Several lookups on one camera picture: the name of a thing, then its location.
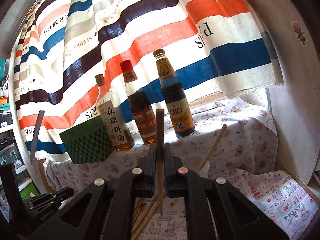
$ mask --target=fabric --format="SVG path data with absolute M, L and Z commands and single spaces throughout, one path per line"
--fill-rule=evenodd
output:
M 44 165 L 48 172 L 48 183 L 52 183 L 51 179 L 58 180 L 55 176 L 59 176 L 59 172 L 57 170 L 52 172 L 58 166 L 57 163 L 52 164 L 52 161 L 46 160 Z M 118 178 L 124 171 L 130 169 L 125 166 L 126 163 L 123 162 L 122 167 L 113 167 L 113 174 Z M 69 167 L 68 174 L 72 171 L 71 166 Z M 94 176 L 102 175 L 91 173 L 89 167 L 84 168 L 84 171 L 88 174 L 84 177 L 88 184 L 94 180 Z M 209 172 L 210 179 L 220 176 L 226 178 L 284 230 L 291 240 L 298 239 L 319 208 L 307 192 L 284 171 L 273 171 L 260 175 L 253 175 L 241 169 L 232 169 L 220 174 Z M 56 184 L 52 186 L 56 187 L 56 190 L 62 189 Z M 163 217 L 160 218 L 159 211 L 153 215 L 140 234 L 139 240 L 187 240 L 184 198 L 166 197 L 163 210 Z
M 177 139 L 172 123 L 165 118 L 164 142 L 170 143 L 173 155 L 186 165 L 194 156 L 204 159 L 223 124 L 228 128 L 213 156 L 209 173 L 217 174 L 231 168 L 246 169 L 252 174 L 273 171 L 276 161 L 277 136 L 271 114 L 265 107 L 254 106 L 240 98 L 215 101 L 191 109 L 196 133 Z M 72 187 L 80 192 L 96 178 L 118 178 L 134 168 L 137 160 L 146 156 L 149 146 L 143 145 L 140 135 L 133 135 L 136 145 L 126 152 L 113 152 L 106 161 L 74 165 L 46 161 L 49 185 L 56 190 Z
M 29 13 L 14 67 L 17 115 L 28 150 L 45 111 L 36 157 L 68 158 L 59 133 L 99 114 L 103 73 L 131 132 L 120 62 L 131 60 L 153 108 L 164 108 L 152 52 L 164 48 L 188 102 L 278 84 L 243 0 L 42 0 Z

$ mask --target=table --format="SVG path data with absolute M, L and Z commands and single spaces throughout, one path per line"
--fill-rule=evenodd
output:
M 273 171 L 277 136 L 270 111 L 240 98 L 207 103 L 191 109 L 196 132 L 177 138 L 170 118 L 165 117 L 164 142 L 173 155 L 204 157 L 222 125 L 228 125 L 221 142 L 209 159 L 209 178 L 225 177 L 262 212 L 296 240 L 318 209 L 315 201 L 284 171 Z M 139 134 L 135 146 L 126 152 L 113 152 L 98 163 L 74 165 L 71 160 L 44 162 L 48 184 L 55 190 L 71 187 L 79 193 L 96 178 L 117 179 L 136 166 L 148 153 Z M 155 214 L 139 240 L 187 240 L 183 198 L 164 199 L 164 216 Z
M 214 101 L 191 108 L 196 132 L 177 138 L 169 116 L 165 116 L 164 142 L 171 146 L 172 155 L 183 161 L 190 155 L 205 157 L 223 124 L 228 128 L 213 156 L 209 159 L 209 176 L 232 168 L 252 174 L 273 171 L 276 161 L 277 136 L 270 111 L 244 102 L 241 98 Z M 80 192 L 95 178 L 116 179 L 132 169 L 137 160 L 148 153 L 138 133 L 133 135 L 135 146 L 126 152 L 113 152 L 106 161 L 74 165 L 46 160 L 44 170 L 49 185 L 55 190 L 72 187 Z

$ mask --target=blue stripe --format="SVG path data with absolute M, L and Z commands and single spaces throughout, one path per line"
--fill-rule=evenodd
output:
M 210 50 L 210 56 L 176 71 L 183 88 L 195 87 L 207 80 L 271 63 L 262 39 L 246 43 L 228 43 Z M 150 102 L 164 100 L 159 79 L 142 88 Z M 128 100 L 121 105 L 125 122 L 133 120 Z
M 71 4 L 70 8 L 69 8 L 69 14 L 68 14 L 68 17 L 73 14 L 74 12 L 77 12 L 77 11 L 85 11 L 87 9 L 90 8 L 90 6 L 92 5 L 92 0 L 87 0 L 87 1 L 84 1 L 84 2 L 75 2 L 73 4 Z
M 25 142 L 28 151 L 31 151 L 31 143 L 32 141 Z M 49 154 L 62 154 L 65 153 L 67 150 L 64 147 L 63 143 L 56 144 L 55 142 L 42 142 L 38 140 L 36 151 L 46 151 Z
M 52 34 L 43 44 L 43 49 L 44 51 L 39 51 L 36 47 L 30 46 L 29 51 L 21 56 L 20 64 L 26 62 L 29 58 L 29 55 L 34 54 L 39 57 L 39 59 L 46 59 L 47 54 L 52 49 L 58 42 L 62 41 L 64 39 L 64 34 L 65 34 L 66 28 L 63 27 L 60 30 L 56 31 L 54 34 Z M 14 72 L 16 73 L 20 71 L 20 64 L 14 66 Z

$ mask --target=screw head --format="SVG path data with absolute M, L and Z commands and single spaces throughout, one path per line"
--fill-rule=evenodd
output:
M 104 179 L 102 179 L 102 178 L 95 179 L 94 184 L 96 186 L 102 186 L 104 184 Z
M 186 167 L 180 167 L 180 168 L 178 169 L 178 172 L 179 172 L 180 174 L 186 174 L 186 173 L 189 172 L 189 170 L 188 170 L 188 168 L 186 168 Z
M 217 178 L 216 178 L 216 182 L 217 182 L 218 184 L 223 185 L 223 184 L 225 184 L 227 181 L 226 181 L 226 179 L 223 178 L 223 177 L 217 177 Z
M 133 169 L 131 170 L 131 172 L 132 172 L 133 174 L 135 174 L 135 175 L 138 175 L 138 174 L 142 173 L 142 169 L 140 169 L 140 168 L 133 168 Z

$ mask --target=glass bottle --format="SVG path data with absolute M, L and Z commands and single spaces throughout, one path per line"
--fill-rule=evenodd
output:
M 156 50 L 153 56 L 156 58 L 161 92 L 176 136 L 185 137 L 191 135 L 196 129 L 182 84 L 163 49 Z
M 97 106 L 113 146 L 117 151 L 131 149 L 134 140 L 127 124 L 123 121 L 120 106 L 113 106 L 112 92 L 107 88 L 102 74 L 96 76 L 96 82 L 99 88 Z
M 130 60 L 120 63 L 128 101 L 144 144 L 156 142 L 156 117 L 147 94 L 142 90 Z

